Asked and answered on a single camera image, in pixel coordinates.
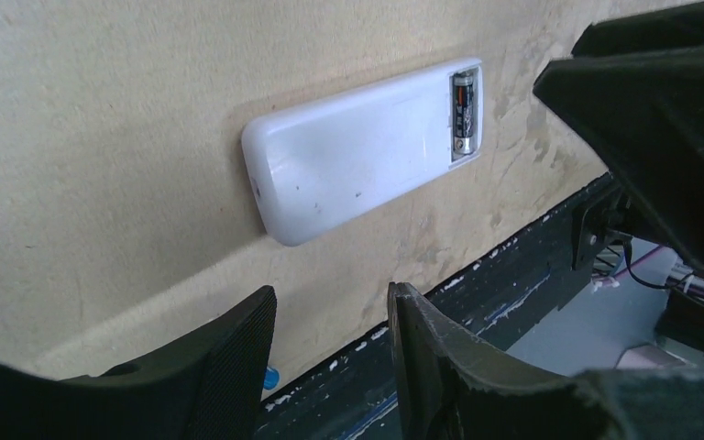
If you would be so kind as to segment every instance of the black plastic bracket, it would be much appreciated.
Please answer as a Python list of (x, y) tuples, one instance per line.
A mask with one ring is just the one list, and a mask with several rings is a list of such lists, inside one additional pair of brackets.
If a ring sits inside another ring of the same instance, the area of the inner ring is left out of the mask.
[(571, 230), (573, 270), (591, 263), (594, 256), (609, 244), (611, 229), (623, 219), (621, 208), (626, 205), (626, 201), (622, 188), (612, 182), (574, 210)]
[(704, 278), (704, 2), (592, 25), (572, 53), (533, 93), (632, 200), (621, 230), (667, 244)]

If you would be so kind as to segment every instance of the white plastic casing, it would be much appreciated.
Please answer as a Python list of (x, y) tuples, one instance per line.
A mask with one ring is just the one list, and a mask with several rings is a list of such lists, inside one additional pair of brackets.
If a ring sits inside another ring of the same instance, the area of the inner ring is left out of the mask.
[[(452, 76), (475, 70), (475, 152), (453, 157)], [(455, 60), (247, 124), (242, 148), (269, 234), (298, 246), (479, 156), (481, 61)]]

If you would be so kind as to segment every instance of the aa battery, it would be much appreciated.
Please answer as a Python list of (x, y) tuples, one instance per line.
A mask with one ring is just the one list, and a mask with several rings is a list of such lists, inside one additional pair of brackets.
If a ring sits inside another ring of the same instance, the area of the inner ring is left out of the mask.
[(474, 77), (473, 72), (466, 71), (456, 74), (452, 78), (453, 95), (455, 100), (454, 121), (455, 152), (458, 154), (471, 154), (474, 152), (473, 137), (476, 134), (474, 117)]

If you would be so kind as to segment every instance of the dirt spot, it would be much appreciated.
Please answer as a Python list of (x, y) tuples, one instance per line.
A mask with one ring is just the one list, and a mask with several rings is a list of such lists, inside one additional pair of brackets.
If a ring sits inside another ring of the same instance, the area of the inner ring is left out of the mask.
[(552, 159), (552, 164), (549, 165), (549, 168), (553, 170), (557, 165), (562, 164), (566, 157), (568, 157), (568, 155), (558, 148), (557, 151), (555, 151), (555, 158)]
[(363, 321), (366, 321), (374, 313), (375, 310), (382, 310), (383, 307), (377, 307), (379, 303), (384, 303), (387, 298), (387, 285), (388, 282), (380, 282), (377, 290), (366, 300), (363, 304), (363, 309), (360, 312), (360, 316)]
[(489, 220), (489, 226), (495, 227), (497, 225), (500, 225), (502, 221), (503, 221), (503, 216), (501, 215), (500, 212), (497, 212), (497, 213), (493, 214), (492, 218)]
[(445, 280), (446, 277), (455, 273), (457, 269), (455, 267), (455, 259), (451, 256), (447, 256), (444, 263), (441, 265), (441, 269), (438, 271), (439, 280)]
[(529, 139), (541, 138), (546, 134), (546, 110), (540, 105), (531, 106), (525, 127)]
[(507, 95), (504, 91), (501, 94), (501, 97), (499, 97), (498, 100), (495, 102), (495, 107), (492, 109), (492, 117), (494, 117), (496, 121), (500, 121), (504, 116), (506, 116), (506, 112), (508, 111), (509, 95)]
[(421, 263), (438, 264), (438, 253), (443, 249), (438, 247), (429, 247), (422, 255), (417, 257), (417, 261)]
[(533, 163), (541, 163), (541, 161), (543, 161), (546, 157), (546, 154), (549, 152), (549, 141), (538, 139), (535, 141), (535, 146), (533, 147), (533, 149), (535, 149), (535, 151), (538, 153), (535, 156), (535, 160), (533, 161)]

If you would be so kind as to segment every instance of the textured wall surface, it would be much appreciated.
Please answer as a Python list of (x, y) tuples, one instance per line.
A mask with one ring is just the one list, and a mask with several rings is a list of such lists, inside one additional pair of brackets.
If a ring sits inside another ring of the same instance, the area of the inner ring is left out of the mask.
[[(673, 3), (0, 0), (0, 361), (97, 374), (268, 283), (293, 379), (385, 319), (388, 281), (428, 289), (600, 175), (534, 78), (590, 22)], [(304, 246), (265, 236), (249, 119), (460, 56), (482, 158)]]

